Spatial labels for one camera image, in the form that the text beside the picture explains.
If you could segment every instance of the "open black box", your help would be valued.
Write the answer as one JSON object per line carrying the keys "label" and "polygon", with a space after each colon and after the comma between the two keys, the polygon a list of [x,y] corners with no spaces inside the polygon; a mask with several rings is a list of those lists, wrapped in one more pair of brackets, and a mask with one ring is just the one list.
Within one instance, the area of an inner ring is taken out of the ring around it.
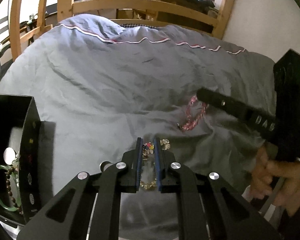
{"label": "open black box", "polygon": [[[7,166],[3,159],[7,147],[19,153],[19,193],[23,210],[20,215],[0,206],[0,217],[16,225],[25,225],[41,208],[37,175],[40,124],[33,97],[0,95],[0,164]],[[0,170],[0,198],[6,206],[12,206],[4,173]]]}

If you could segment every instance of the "human hand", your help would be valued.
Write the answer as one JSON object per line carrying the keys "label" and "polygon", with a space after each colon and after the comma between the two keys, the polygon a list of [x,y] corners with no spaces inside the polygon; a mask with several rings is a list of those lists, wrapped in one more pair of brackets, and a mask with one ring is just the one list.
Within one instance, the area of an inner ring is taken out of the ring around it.
{"label": "human hand", "polygon": [[300,162],[288,163],[269,160],[266,148],[262,146],[257,152],[257,162],[252,171],[250,194],[263,199],[270,195],[273,176],[286,178],[278,192],[273,205],[283,206],[289,216],[293,216],[300,207]]}

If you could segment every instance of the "bed sheet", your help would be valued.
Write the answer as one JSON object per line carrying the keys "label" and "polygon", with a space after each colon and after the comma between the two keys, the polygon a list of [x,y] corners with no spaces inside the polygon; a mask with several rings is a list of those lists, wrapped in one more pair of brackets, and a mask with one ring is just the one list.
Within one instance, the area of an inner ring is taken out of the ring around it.
{"label": "bed sheet", "polygon": [[[274,62],[175,25],[125,29],[78,15],[38,38],[12,64],[0,93],[34,96],[42,122],[39,186],[46,203],[80,171],[100,172],[119,161],[137,137],[170,140],[177,161],[193,171],[218,172],[239,192],[249,184],[258,133],[209,107],[182,133],[185,109],[206,87],[275,113]],[[120,237],[174,239],[174,194],[123,194]]]}

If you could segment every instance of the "bracelet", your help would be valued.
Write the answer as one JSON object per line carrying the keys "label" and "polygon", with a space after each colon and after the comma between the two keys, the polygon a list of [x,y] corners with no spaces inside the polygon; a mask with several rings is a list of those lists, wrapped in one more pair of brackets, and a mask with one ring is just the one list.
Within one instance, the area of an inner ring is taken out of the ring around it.
{"label": "bracelet", "polygon": [[[162,146],[162,150],[169,150],[171,147],[170,142],[167,139],[160,140],[160,145]],[[144,165],[144,161],[148,159],[149,154],[153,154],[153,153],[154,153],[154,145],[150,142],[145,143],[142,147],[143,165]],[[145,183],[144,181],[141,180],[140,187],[144,188],[145,190],[155,189],[157,187],[157,181],[156,179],[154,179],[154,181],[152,181],[151,183]]]}
{"label": "bracelet", "polygon": [[9,196],[11,197],[11,200],[13,202],[13,207],[8,207],[6,206],[2,200],[0,199],[0,206],[2,206],[5,210],[7,211],[11,211],[11,212],[14,212],[14,211],[18,211],[20,215],[23,215],[23,211],[22,211],[22,208],[21,208],[21,199],[20,199],[20,196],[18,195],[17,199],[15,199],[12,195],[12,192],[11,192],[11,187],[10,187],[10,176],[13,178],[13,180],[15,181],[16,185],[17,185],[17,188],[19,186],[19,183],[17,182],[18,180],[18,175],[15,174],[14,172],[16,171],[15,168],[12,166],[12,167],[7,167],[7,166],[4,166],[4,165],[0,165],[0,170],[6,170],[6,187],[8,189],[8,194]]}

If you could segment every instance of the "gray duvet cover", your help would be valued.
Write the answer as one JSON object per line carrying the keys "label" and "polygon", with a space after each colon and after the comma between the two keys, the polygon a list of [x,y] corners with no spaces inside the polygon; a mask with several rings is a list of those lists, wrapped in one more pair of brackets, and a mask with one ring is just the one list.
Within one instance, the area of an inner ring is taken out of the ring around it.
{"label": "gray duvet cover", "polygon": [[[137,137],[167,138],[179,162],[206,175],[218,172],[238,191],[263,140],[221,110],[208,108],[192,131],[177,123],[197,89],[206,87],[271,114],[269,58],[234,44],[169,25],[125,29],[102,17],[62,21],[17,58],[0,93],[34,96],[43,121],[39,184],[43,203],[80,171],[100,172],[135,147]],[[143,178],[151,180],[151,167]],[[123,194],[120,237],[174,239],[173,194]]]}

